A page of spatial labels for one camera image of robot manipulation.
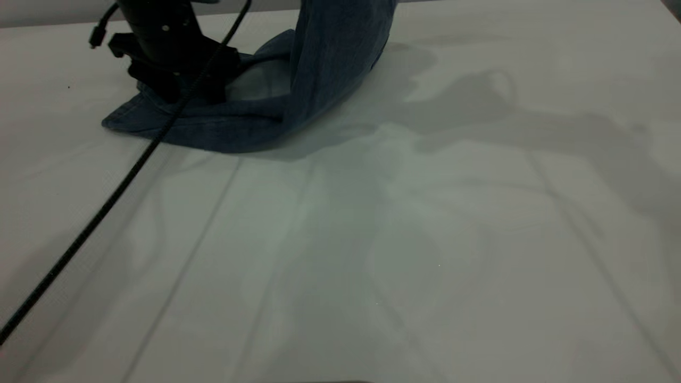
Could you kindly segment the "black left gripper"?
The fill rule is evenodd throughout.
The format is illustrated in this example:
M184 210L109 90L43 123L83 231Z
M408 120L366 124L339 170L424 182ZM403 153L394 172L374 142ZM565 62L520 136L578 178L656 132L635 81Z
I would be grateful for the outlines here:
M117 32L109 41L114 57L127 56L147 67L130 67L130 76L152 90L164 102L180 99L177 74L198 75L220 43L202 33L194 1L116 1L130 32ZM228 81L206 77L200 97L207 104L226 101Z

